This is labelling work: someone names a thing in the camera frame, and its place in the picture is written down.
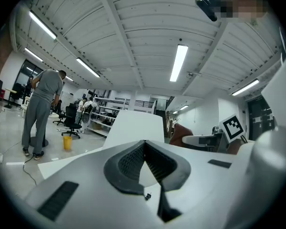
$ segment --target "fluorescent light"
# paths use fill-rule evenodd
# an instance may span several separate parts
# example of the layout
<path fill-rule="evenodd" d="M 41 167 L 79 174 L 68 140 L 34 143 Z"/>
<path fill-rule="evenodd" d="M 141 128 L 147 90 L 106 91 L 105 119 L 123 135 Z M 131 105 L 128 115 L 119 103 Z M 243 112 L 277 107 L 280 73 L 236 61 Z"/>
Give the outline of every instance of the fluorescent light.
<path fill-rule="evenodd" d="M 187 108 L 189 105 L 185 105 L 183 106 L 180 110 L 184 110 L 185 108 Z"/>
<path fill-rule="evenodd" d="M 70 81 L 74 81 L 74 80 L 72 80 L 70 77 L 68 77 L 68 76 L 66 76 L 66 78 L 68 79 L 68 80 L 70 80 Z"/>
<path fill-rule="evenodd" d="M 31 55 L 33 55 L 36 59 L 40 60 L 41 62 L 43 61 L 40 57 L 38 57 L 36 54 L 32 53 L 29 49 L 25 48 L 25 51 L 29 52 Z"/>
<path fill-rule="evenodd" d="M 32 71 L 32 72 L 35 73 L 35 74 L 38 74 L 36 71 L 33 71 L 33 70 L 30 69 L 29 67 L 27 67 L 27 69 L 28 69 L 29 71 Z"/>
<path fill-rule="evenodd" d="M 170 79 L 171 82 L 177 81 L 177 78 L 182 68 L 188 48 L 189 47 L 185 45 L 180 45 L 180 44 L 178 45 L 174 67 L 173 67 L 173 71 L 172 71 L 172 75 Z"/>
<path fill-rule="evenodd" d="M 68 79 L 68 80 L 70 80 L 70 81 L 73 81 L 71 78 L 69 78 L 68 76 L 66 76 L 66 78 Z"/>
<path fill-rule="evenodd" d="M 233 96 L 237 96 L 239 94 L 241 94 L 242 92 L 248 90 L 249 88 L 255 86 L 256 84 L 259 84 L 258 79 L 255 79 L 254 81 L 252 81 L 251 83 L 249 83 L 247 86 L 244 86 L 243 88 L 237 90 L 236 92 L 232 93 Z"/>
<path fill-rule="evenodd" d="M 55 35 L 50 29 L 32 12 L 29 12 L 30 17 L 34 20 L 49 36 L 56 39 L 57 35 Z"/>
<path fill-rule="evenodd" d="M 82 66 L 84 66 L 88 71 L 90 71 L 96 77 L 98 78 L 100 77 L 93 69 L 91 69 L 87 64 L 85 64 L 83 60 L 81 60 L 80 58 L 77 58 L 76 61 L 79 62 Z"/>

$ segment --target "white ceiling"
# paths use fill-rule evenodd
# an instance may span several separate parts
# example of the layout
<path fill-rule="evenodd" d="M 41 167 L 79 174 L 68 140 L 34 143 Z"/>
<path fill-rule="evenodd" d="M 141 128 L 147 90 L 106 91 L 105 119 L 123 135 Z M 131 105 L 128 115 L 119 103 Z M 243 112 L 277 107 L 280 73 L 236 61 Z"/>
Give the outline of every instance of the white ceiling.
<path fill-rule="evenodd" d="M 29 9 L 58 34 L 56 41 L 31 20 Z M 203 98 L 215 88 L 231 93 L 258 78 L 261 84 L 241 95 L 252 97 L 280 66 L 272 16 L 212 22 L 195 0 L 23 0 L 14 36 L 21 52 L 28 47 L 45 68 L 65 70 L 80 88 Z M 170 82 L 179 43 L 189 51 L 177 82 Z"/>

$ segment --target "yellow bucket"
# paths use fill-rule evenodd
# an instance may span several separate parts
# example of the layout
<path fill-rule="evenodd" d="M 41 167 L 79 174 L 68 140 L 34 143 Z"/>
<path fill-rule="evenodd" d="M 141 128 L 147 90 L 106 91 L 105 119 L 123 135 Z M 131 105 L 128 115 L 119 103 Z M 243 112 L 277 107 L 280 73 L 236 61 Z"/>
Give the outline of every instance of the yellow bucket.
<path fill-rule="evenodd" d="M 72 137 L 71 136 L 64 136 L 63 137 L 63 148 L 65 150 L 71 150 L 71 143 L 72 143 Z"/>

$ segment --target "white floor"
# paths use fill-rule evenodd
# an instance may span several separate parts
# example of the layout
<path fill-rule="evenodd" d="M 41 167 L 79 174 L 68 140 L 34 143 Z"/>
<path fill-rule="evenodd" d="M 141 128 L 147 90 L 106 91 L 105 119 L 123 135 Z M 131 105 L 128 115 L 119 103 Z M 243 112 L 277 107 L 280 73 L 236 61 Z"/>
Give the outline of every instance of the white floor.
<path fill-rule="evenodd" d="M 38 164 L 83 154 L 102 147 L 105 142 L 105 137 L 86 130 L 85 134 L 80 134 L 80 139 L 72 136 L 71 151 L 65 151 L 61 131 L 65 131 L 67 128 L 63 124 L 58 126 L 53 124 L 53 120 L 57 119 L 49 117 L 47 123 L 46 139 L 49 141 L 49 145 L 43 149 L 45 155 L 38 161 L 32 159 L 25 164 L 25 170 L 31 174 L 37 184 L 43 181 Z M 35 187 L 34 181 L 22 170 L 23 162 L 32 157 L 31 155 L 25 157 L 22 152 L 23 123 L 24 118 L 21 117 L 19 108 L 5 109 L 0 113 L 0 153 L 6 152 L 3 156 L 3 163 L 0 164 L 0 176 L 8 188 L 20 198 L 25 198 L 30 190 Z M 35 136 L 35 132 L 34 125 L 31 136 Z"/>

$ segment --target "gray t-shirt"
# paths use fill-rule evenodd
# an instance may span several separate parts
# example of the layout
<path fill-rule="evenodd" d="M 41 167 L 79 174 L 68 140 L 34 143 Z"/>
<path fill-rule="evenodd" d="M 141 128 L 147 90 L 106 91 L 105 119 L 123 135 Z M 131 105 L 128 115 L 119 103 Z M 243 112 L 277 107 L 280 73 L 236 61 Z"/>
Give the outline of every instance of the gray t-shirt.
<path fill-rule="evenodd" d="M 54 70 L 45 70 L 37 76 L 40 81 L 36 87 L 33 96 L 38 96 L 51 103 L 54 94 L 60 95 L 63 82 L 59 73 Z"/>

